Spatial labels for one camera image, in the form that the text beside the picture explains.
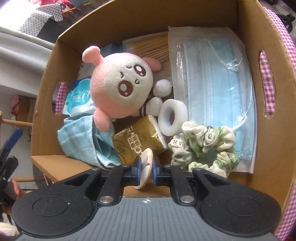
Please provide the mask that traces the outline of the left human hand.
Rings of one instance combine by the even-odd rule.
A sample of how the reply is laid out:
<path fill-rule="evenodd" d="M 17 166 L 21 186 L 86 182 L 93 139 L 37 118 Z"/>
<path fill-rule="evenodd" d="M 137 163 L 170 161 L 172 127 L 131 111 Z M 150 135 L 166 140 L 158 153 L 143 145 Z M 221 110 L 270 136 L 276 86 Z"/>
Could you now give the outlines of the left human hand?
<path fill-rule="evenodd" d="M 16 198 L 20 198 L 21 196 L 24 196 L 26 192 L 22 190 L 16 180 L 12 180 L 13 190 L 16 194 Z"/>

